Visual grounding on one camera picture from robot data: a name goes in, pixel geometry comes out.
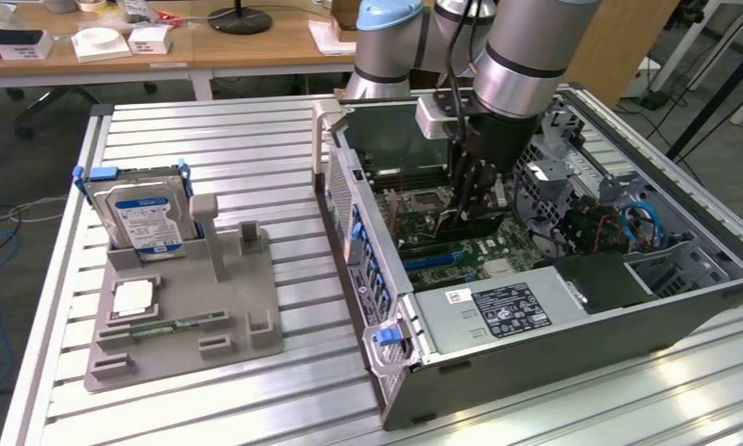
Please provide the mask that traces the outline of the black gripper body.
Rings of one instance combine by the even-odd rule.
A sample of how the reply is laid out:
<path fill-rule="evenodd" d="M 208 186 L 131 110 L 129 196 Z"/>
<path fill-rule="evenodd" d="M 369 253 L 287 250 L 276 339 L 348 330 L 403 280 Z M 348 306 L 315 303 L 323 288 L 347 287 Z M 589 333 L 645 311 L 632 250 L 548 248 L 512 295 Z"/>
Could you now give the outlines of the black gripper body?
<path fill-rule="evenodd" d="M 537 131 L 540 116 L 511 118 L 495 113 L 472 115 L 467 122 L 467 139 L 452 144 L 449 160 L 452 168 L 460 166 L 461 154 L 493 164 L 499 171 L 511 171 Z"/>

